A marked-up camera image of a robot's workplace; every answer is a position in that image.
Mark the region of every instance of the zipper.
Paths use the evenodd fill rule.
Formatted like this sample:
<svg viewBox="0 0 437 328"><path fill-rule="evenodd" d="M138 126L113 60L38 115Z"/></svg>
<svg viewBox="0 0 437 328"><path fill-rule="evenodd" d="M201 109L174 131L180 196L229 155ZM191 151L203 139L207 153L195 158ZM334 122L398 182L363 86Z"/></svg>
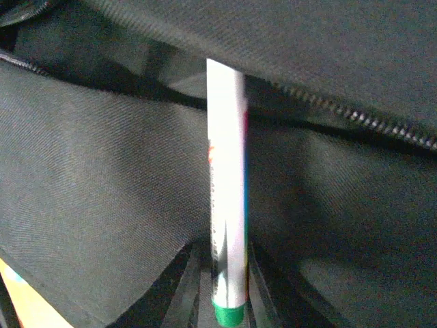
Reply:
<svg viewBox="0 0 437 328"><path fill-rule="evenodd" d="M271 83L273 88L280 90L290 99L302 105L310 105L338 118L355 123L361 128L381 133L408 144L437 152L437 135L426 133L423 128L402 120L384 118L384 115L369 113L366 110L355 109L349 105L341 105L335 100L318 96L300 87L289 87Z"/></svg>
<svg viewBox="0 0 437 328"><path fill-rule="evenodd" d="M7 62L14 66L24 68L25 70L36 73L38 75L44 75L44 76L48 75L47 72L41 67L31 63L30 61L18 58L17 56L14 56L13 54L3 51L1 49L0 49L0 60L3 60L4 62Z"/></svg>
<svg viewBox="0 0 437 328"><path fill-rule="evenodd" d="M34 72L36 74L48 76L46 71L44 71L44 69L41 67L29 61L19 59L12 54L2 51L1 49L0 60L24 68L25 70ZM437 152L437 135L426 132L426 130L418 126L418 124L409 124L403 120L390 120L385 118L384 115L380 113L370 113L366 112L366 110L356 109L349 105L342 105L333 99L308 92L301 87L289 87L278 83L271 83L271 86L274 90L282 92L288 97L288 99L293 100L295 103L301 104L303 107L309 105L315 107L316 109L321 109L322 111L333 114L342 120L353 122L361 128L383 134L393 139L402 140L407 144L429 150L433 153ZM99 91L120 94L108 90ZM157 99L149 100L163 101L159 97L157 97ZM195 107L198 109L204 109L206 106L205 101L190 96L185 96L183 94L177 96L176 102L180 105Z"/></svg>
<svg viewBox="0 0 437 328"><path fill-rule="evenodd" d="M0 27L21 23L39 16L51 10L60 2L61 0L24 1L0 16Z"/></svg>
<svg viewBox="0 0 437 328"><path fill-rule="evenodd" d="M18 58L17 56L4 51L0 49L0 61L7 62L11 65L17 66L19 68L24 68L25 70L46 76L46 77L53 77L56 78L56 76L53 76L49 74L45 69L39 67L38 65L35 65L31 63L30 61L27 61L25 59ZM200 99L200 98L194 98L192 96L187 96L185 94L181 94L180 92L177 92L173 89L169 89L168 87L165 87L164 85L157 85L152 92L150 92L150 95L140 95L140 94L129 94L129 93L123 93L123 92L117 92L113 90L106 90L102 89L101 87L92 87L92 86L85 86L89 89L100 91L100 92L106 92L110 93L116 96L123 95L123 96L129 96L136 99L141 100L149 100L149 101L160 101L164 103L175 103L178 105L186 106L186 107L192 107L196 109L202 109L206 110L206 100Z"/></svg>

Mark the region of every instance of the zipper teeth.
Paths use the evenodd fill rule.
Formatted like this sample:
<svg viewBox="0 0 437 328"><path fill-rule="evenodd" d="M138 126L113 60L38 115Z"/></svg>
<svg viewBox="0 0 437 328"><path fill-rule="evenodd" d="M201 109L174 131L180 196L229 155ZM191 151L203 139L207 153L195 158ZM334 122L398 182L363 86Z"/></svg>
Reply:
<svg viewBox="0 0 437 328"><path fill-rule="evenodd" d="M411 124L385 120L349 106L339 105L332 100L316 96L298 87L281 87L277 83L273 83L273 86L297 101L329 111L337 117L349 120L359 126L437 152L437 136L420 133Z"/></svg>
<svg viewBox="0 0 437 328"><path fill-rule="evenodd" d="M38 67L35 64L32 64L28 61L18 59L13 55L9 55L4 53L3 51L0 51L0 60L3 60L7 63L10 63L12 65L24 68L25 70L29 70L31 72L34 72L39 75L47 75L47 73L40 67Z"/></svg>
<svg viewBox="0 0 437 328"><path fill-rule="evenodd" d="M0 27L24 22L28 19L39 16L55 7L59 2L60 0L49 0L42 2L37 6L33 3L26 3L18 6L17 8L12 8L9 12L6 12L2 17L0 17Z"/></svg>

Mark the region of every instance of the green cap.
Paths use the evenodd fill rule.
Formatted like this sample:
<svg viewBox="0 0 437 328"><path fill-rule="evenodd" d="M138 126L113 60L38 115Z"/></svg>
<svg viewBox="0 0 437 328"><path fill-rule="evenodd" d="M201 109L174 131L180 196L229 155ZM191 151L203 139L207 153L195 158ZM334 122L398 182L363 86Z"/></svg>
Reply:
<svg viewBox="0 0 437 328"><path fill-rule="evenodd" d="M216 308L216 319L222 327L237 327L244 319L244 305L232 309L216 304L214 307Z"/></svg>

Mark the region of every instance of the yellow object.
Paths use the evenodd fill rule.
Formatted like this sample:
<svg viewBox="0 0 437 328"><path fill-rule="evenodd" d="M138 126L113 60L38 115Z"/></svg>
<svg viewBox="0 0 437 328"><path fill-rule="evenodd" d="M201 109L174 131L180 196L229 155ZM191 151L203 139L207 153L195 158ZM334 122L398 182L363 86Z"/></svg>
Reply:
<svg viewBox="0 0 437 328"><path fill-rule="evenodd" d="M0 273L23 328L73 328L2 259Z"/></svg>

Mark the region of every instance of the black bag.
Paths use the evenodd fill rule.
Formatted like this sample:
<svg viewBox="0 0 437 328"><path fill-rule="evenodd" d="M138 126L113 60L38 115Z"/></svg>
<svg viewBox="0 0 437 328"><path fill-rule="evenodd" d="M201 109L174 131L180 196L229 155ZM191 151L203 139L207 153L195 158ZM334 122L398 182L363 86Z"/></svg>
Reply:
<svg viewBox="0 0 437 328"><path fill-rule="evenodd" d="M206 58L249 97L242 327L437 325L432 1L4 3L0 258L74 327L217 327Z"/></svg>

